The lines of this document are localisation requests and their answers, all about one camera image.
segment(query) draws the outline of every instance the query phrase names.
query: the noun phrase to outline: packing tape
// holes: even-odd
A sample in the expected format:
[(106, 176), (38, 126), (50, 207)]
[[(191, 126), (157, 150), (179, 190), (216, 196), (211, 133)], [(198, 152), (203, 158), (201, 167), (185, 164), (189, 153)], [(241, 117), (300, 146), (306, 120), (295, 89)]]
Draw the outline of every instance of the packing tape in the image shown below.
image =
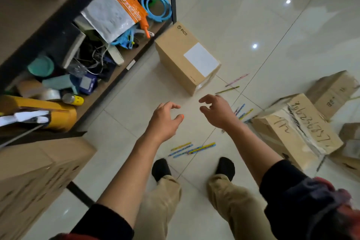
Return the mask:
[(47, 88), (41, 93), (39, 100), (41, 101), (55, 101), (61, 100), (60, 91), (52, 88)]

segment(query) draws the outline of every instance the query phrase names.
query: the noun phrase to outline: pant leg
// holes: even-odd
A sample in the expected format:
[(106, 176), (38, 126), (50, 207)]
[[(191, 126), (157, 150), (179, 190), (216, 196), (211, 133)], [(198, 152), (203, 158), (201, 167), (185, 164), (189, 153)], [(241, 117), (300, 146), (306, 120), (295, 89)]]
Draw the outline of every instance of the pant leg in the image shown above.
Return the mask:
[(175, 213), (182, 189), (171, 175), (161, 178), (157, 187), (146, 194), (134, 227), (133, 240), (165, 240), (167, 226)]
[(230, 226), (236, 240), (276, 240), (259, 202), (226, 175), (213, 175), (207, 183), (210, 203)]

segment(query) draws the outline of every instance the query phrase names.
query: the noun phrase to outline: foot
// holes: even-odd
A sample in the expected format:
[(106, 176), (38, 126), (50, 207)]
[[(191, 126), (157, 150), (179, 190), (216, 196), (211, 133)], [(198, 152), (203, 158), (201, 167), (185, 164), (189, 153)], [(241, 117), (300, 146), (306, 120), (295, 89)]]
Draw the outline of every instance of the foot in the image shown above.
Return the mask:
[(158, 182), (162, 177), (166, 175), (171, 176), (170, 168), (167, 164), (166, 159), (158, 159), (157, 161), (155, 161), (153, 169), (151, 170), (151, 174), (155, 178), (156, 182)]
[(235, 175), (234, 163), (227, 157), (222, 156), (219, 159), (219, 164), (217, 165), (215, 174), (224, 174), (230, 181), (232, 181)]

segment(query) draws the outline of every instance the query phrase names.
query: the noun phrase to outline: hand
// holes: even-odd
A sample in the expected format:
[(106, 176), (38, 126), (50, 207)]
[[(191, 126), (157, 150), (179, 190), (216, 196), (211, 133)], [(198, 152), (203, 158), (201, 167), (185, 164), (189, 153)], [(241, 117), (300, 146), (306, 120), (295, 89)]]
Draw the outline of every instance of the hand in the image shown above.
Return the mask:
[(170, 110), (179, 109), (181, 106), (173, 103), (161, 103), (154, 111), (144, 136), (154, 140), (160, 146), (164, 141), (173, 137), (184, 119), (184, 115), (177, 115), (171, 119)]
[(219, 95), (208, 94), (199, 103), (211, 104), (210, 108), (201, 106), (200, 111), (213, 126), (226, 130), (230, 125), (239, 123), (228, 102)]

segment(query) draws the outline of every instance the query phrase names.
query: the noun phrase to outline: cardboard box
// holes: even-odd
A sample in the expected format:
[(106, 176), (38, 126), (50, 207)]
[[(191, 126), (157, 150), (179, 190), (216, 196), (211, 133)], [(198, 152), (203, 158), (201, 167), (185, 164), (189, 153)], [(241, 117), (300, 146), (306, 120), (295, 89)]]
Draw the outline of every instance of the cardboard box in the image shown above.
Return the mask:
[(0, 239), (20, 239), (95, 152), (81, 137), (39, 141), (2, 150)]
[(180, 22), (156, 39), (155, 47), (161, 63), (191, 96), (209, 83), (221, 66)]
[(319, 79), (305, 95), (327, 120), (351, 98), (360, 87), (346, 70)]
[(252, 119), (252, 126), (268, 146), (303, 171), (343, 144), (304, 94), (279, 99)]
[(330, 159), (360, 180), (360, 123), (346, 123), (340, 130), (344, 145), (330, 155)]

